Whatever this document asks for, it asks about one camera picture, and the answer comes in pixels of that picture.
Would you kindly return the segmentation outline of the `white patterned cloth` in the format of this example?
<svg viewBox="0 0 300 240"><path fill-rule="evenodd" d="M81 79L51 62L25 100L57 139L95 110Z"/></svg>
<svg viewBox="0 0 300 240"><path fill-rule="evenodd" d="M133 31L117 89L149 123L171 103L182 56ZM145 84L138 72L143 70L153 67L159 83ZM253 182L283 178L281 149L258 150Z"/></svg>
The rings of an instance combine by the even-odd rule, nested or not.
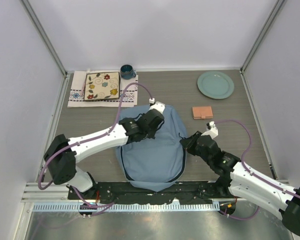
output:
<svg viewBox="0 0 300 240"><path fill-rule="evenodd" d="M76 107L118 107L120 99L122 99L122 107L133 107L138 102L138 86L132 85L127 88L127 85L130 83L138 82L138 75L135 78L126 80L120 76L120 92L118 99L108 99L108 100L96 100L96 101L84 101L84 92L85 92L85 80L86 75L90 73L105 73L105 72L117 72L114 70L111 71L75 71L73 75L72 85L70 88L70 94L68 99L67 106L69 108Z"/></svg>

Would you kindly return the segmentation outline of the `floral square tile plate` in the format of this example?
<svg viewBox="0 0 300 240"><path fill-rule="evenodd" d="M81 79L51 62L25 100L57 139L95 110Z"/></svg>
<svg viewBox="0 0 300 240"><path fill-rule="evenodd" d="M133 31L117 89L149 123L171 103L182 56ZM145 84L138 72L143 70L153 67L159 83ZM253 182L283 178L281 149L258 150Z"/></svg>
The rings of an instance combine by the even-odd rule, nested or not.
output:
<svg viewBox="0 0 300 240"><path fill-rule="evenodd" d="M118 72L88 73L84 85L84 101L116 100L120 95Z"/></svg>

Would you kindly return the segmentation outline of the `blue fabric backpack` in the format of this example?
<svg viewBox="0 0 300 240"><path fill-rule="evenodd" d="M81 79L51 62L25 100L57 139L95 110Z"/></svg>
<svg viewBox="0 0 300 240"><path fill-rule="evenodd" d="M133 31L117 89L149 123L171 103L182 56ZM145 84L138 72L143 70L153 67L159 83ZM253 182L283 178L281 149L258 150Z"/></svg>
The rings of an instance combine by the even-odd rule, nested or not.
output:
<svg viewBox="0 0 300 240"><path fill-rule="evenodd" d="M171 105L163 111L163 126L155 138L146 138L115 148L117 162L133 187L160 192L171 187L183 174L187 154L180 140L186 127Z"/></svg>

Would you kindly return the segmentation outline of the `teal round plate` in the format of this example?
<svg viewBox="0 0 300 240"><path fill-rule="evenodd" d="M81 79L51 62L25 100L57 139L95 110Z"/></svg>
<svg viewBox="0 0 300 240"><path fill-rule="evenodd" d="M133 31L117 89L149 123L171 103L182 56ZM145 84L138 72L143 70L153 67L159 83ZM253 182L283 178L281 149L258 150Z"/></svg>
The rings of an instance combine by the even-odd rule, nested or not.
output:
<svg viewBox="0 0 300 240"><path fill-rule="evenodd" d="M198 77L197 87L203 95L215 100L226 99L235 90L234 82L227 74L213 70Z"/></svg>

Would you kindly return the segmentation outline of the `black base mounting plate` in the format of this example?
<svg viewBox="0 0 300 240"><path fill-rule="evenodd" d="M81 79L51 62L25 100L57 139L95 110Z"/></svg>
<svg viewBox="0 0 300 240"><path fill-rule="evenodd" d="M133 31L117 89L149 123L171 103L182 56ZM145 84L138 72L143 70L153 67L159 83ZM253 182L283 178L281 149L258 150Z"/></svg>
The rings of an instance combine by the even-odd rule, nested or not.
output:
<svg viewBox="0 0 300 240"><path fill-rule="evenodd" d="M160 191L133 186L131 182L98 182L80 195L86 201L120 205L163 205L177 199L181 205L211 204L213 199L233 199L218 182L176 181Z"/></svg>

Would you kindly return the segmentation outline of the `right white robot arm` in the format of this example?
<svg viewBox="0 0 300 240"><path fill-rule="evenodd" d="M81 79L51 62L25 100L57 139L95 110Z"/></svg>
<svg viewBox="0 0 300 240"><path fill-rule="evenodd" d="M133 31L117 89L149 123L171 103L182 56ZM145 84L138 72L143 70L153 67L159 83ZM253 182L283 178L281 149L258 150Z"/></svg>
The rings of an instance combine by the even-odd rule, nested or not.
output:
<svg viewBox="0 0 300 240"><path fill-rule="evenodd" d="M239 157L221 150L209 134L198 131L180 143L219 176L215 190L220 197L243 198L276 216L300 237L300 186L296 188L260 173Z"/></svg>

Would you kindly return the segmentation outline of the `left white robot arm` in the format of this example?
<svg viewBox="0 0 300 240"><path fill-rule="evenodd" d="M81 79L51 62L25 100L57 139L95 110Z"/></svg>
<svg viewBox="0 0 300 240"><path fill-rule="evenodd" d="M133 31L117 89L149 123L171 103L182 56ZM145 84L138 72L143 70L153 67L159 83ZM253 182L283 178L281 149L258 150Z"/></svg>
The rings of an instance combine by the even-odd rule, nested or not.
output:
<svg viewBox="0 0 300 240"><path fill-rule="evenodd" d="M68 184L79 191L83 198L90 200L97 192L95 181L88 172L81 170L77 164L85 158L101 151L154 139L157 130L164 122L164 109L151 106L139 117L126 117L117 121L112 127L75 138L65 138L63 134L55 137L44 155L44 169L48 169L52 180L39 188L45 190L51 184Z"/></svg>

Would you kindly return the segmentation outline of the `dark blue ceramic mug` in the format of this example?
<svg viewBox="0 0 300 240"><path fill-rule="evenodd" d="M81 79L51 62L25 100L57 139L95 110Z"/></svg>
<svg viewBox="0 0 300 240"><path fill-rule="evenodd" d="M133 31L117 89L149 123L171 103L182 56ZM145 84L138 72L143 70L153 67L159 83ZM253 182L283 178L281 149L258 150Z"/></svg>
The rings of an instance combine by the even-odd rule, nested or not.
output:
<svg viewBox="0 0 300 240"><path fill-rule="evenodd" d="M124 80L130 80L135 78L137 74L131 65L125 64L120 68L120 76Z"/></svg>

